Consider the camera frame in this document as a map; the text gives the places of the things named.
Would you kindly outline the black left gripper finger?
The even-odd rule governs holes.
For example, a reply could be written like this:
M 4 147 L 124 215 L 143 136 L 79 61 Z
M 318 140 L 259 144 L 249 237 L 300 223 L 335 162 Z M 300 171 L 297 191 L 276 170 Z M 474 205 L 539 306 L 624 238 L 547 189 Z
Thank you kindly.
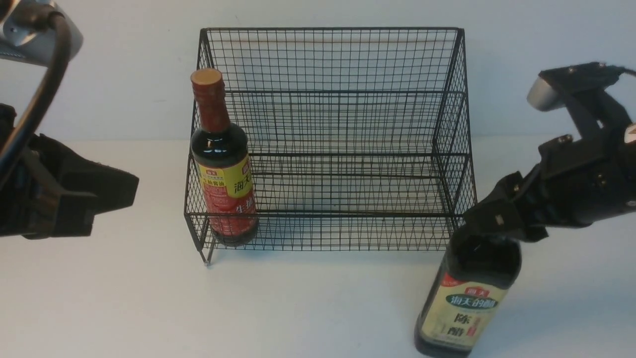
M 63 192 L 55 213 L 53 237 L 91 235 L 97 196 L 88 192 Z
M 97 197 L 98 214 L 134 204 L 139 186 L 136 175 L 88 160 L 50 137 L 45 137 L 45 153 L 46 165 L 63 188 Z

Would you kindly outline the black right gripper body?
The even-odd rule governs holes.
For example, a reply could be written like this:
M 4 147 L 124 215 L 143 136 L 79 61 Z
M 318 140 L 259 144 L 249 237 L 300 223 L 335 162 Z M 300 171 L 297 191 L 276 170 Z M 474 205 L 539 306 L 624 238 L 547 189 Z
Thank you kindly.
M 634 212 L 635 128 L 623 105 L 608 94 L 530 94 L 540 111 L 564 107 L 580 138 L 563 135 L 539 145 L 540 161 L 520 184 L 513 205 L 527 227 L 587 227 Z

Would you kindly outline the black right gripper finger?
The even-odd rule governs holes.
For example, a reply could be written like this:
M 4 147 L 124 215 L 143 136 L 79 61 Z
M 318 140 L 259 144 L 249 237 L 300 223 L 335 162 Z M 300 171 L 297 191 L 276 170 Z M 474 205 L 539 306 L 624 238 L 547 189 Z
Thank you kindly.
M 511 239 L 523 243 L 538 243 L 549 237 L 541 219 L 528 209 L 515 206 L 474 206 L 463 213 L 463 224 L 450 236 L 458 243 L 470 236 Z
M 491 193 L 477 204 L 477 218 L 541 219 L 539 179 L 539 171 L 531 171 L 524 177 L 520 172 L 503 177 Z

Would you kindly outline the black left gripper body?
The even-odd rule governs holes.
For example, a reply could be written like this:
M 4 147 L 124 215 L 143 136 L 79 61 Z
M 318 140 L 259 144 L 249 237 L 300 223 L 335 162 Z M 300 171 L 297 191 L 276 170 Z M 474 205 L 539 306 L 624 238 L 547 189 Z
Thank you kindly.
M 61 180 L 62 144 L 59 141 L 45 134 L 34 134 L 27 149 L 56 181 Z M 65 236 L 63 232 L 42 227 L 39 222 L 41 205 L 37 203 L 36 197 L 41 191 L 42 185 L 38 179 L 23 161 L 18 162 L 1 188 L 2 237 L 23 236 L 29 240 L 40 240 Z

